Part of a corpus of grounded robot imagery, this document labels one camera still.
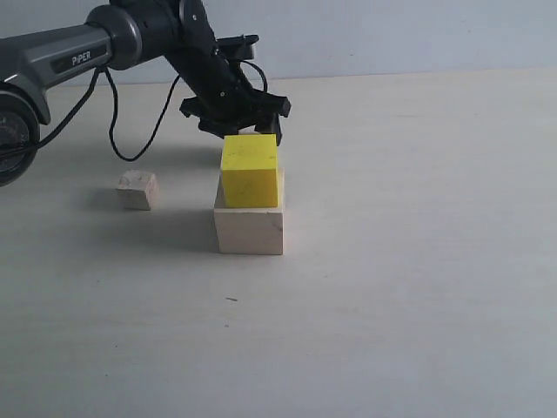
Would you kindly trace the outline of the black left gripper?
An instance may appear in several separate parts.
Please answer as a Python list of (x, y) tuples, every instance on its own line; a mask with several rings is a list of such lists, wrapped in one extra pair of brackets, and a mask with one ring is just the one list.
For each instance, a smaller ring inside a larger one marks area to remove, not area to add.
[(287, 97), (243, 84), (184, 81), (193, 95), (182, 101), (179, 110), (188, 118), (196, 118), (200, 131), (227, 136), (251, 127), (259, 134), (273, 135), (276, 146), (280, 146), (283, 133), (279, 120), (291, 112)]

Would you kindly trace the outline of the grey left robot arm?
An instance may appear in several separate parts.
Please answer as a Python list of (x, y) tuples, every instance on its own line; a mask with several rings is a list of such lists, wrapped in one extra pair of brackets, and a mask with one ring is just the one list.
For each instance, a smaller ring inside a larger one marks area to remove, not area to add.
[(242, 71), (257, 35), (216, 37), (200, 1), (111, 1), (83, 24), (1, 42), (1, 182), (30, 168), (51, 142), (47, 91), (85, 72), (94, 77), (164, 58), (192, 90), (181, 112), (219, 138), (251, 127), (280, 137), (288, 98), (256, 88)]

